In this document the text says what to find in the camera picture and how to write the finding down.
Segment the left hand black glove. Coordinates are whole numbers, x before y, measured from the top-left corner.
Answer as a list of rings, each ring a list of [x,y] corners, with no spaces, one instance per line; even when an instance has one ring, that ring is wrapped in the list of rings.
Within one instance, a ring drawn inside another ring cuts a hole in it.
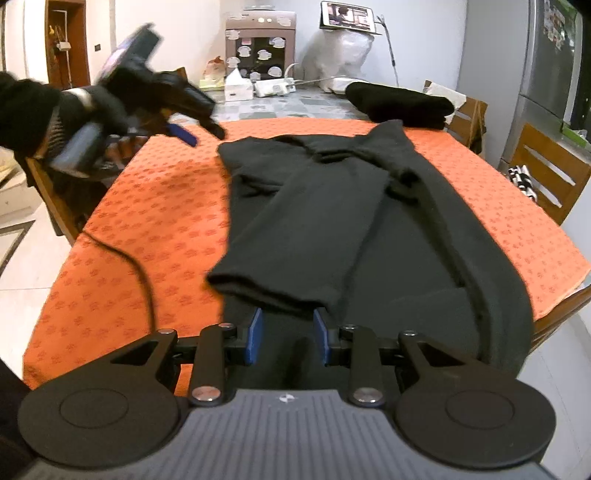
[[[104,87],[60,91],[50,85],[1,74],[1,146],[29,158],[59,153],[90,121],[102,121],[124,136],[129,121],[123,105]]]

